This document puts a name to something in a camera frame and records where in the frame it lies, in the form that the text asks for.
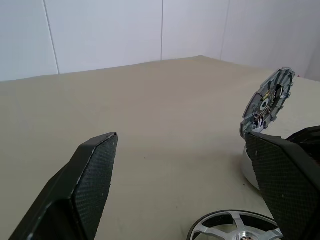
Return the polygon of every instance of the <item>metal disc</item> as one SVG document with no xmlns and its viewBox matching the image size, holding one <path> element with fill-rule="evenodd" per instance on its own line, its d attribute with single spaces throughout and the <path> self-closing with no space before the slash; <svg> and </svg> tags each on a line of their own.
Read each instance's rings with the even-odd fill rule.
<svg viewBox="0 0 320 240">
<path fill-rule="evenodd" d="M 240 124 L 242 138 L 249 132 L 260 133 L 277 119 L 277 114 L 291 95 L 295 75 L 291 68 L 284 67 L 262 83 L 244 111 Z"/>
<path fill-rule="evenodd" d="M 200 239 L 202 235 L 220 240 L 283 238 L 273 219 L 254 212 L 239 210 L 216 211 L 200 218 L 190 229 L 187 240 Z"/>
</svg>

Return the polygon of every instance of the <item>metal plate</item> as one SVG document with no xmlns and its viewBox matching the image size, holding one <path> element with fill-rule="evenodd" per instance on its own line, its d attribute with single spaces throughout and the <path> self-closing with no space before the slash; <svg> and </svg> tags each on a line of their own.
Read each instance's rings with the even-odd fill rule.
<svg viewBox="0 0 320 240">
<path fill-rule="evenodd" d="M 240 124 L 242 138 L 245 138 L 246 133 L 262 132 L 277 119 L 277 114 L 291 95 L 295 75 L 291 68 L 283 67 L 261 84 L 244 111 Z"/>
</svg>

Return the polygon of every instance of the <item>wheel rim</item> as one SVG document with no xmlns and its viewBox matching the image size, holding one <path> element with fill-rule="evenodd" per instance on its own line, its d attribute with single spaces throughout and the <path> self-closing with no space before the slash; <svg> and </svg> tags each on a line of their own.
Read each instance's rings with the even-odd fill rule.
<svg viewBox="0 0 320 240">
<path fill-rule="evenodd" d="M 215 227 L 234 225 L 235 230 L 223 231 Z M 277 240 L 283 235 L 277 223 L 266 216 L 248 211 L 219 211 L 199 219 L 191 228 L 188 240 L 207 235 L 220 240 Z"/>
</svg>

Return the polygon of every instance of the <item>beige table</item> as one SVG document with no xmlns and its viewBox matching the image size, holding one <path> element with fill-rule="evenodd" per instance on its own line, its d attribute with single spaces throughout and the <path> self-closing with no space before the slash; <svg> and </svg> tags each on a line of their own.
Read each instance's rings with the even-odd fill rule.
<svg viewBox="0 0 320 240">
<path fill-rule="evenodd" d="M 218 210 L 270 216 L 240 171 L 239 126 L 272 73 L 199 56 L 1 82 L 0 239 L 77 146 L 107 132 L 119 142 L 96 240 L 184 240 Z M 294 81 L 264 133 L 320 125 L 320 83 Z"/>
</svg>

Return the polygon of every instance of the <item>wheel spoke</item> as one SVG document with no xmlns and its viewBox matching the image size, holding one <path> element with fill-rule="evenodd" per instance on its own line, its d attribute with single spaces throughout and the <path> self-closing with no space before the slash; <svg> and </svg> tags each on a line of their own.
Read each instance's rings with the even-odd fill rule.
<svg viewBox="0 0 320 240">
<path fill-rule="evenodd" d="M 226 240 L 227 239 L 227 235 L 228 235 L 226 232 L 220 231 L 220 230 L 215 229 L 215 228 L 209 228 L 209 227 L 203 226 L 202 224 L 199 225 L 199 226 L 196 226 L 194 228 L 194 232 L 195 233 L 201 233 L 201 234 L 204 234 L 204 235 L 208 235 L 208 236 L 211 236 L 211 237 L 216 237 L 216 238 L 221 239 L 221 240 Z"/>
<path fill-rule="evenodd" d="M 238 229 L 243 229 L 245 227 L 244 222 L 242 221 L 239 212 L 231 212 L 231 216 L 232 216 L 234 223 Z"/>
<path fill-rule="evenodd" d="M 275 239 L 280 239 L 282 238 L 283 235 L 280 231 L 280 228 L 274 229 L 274 230 L 270 230 L 270 231 L 266 231 L 262 236 L 261 236 L 261 240 L 275 240 Z"/>
</svg>

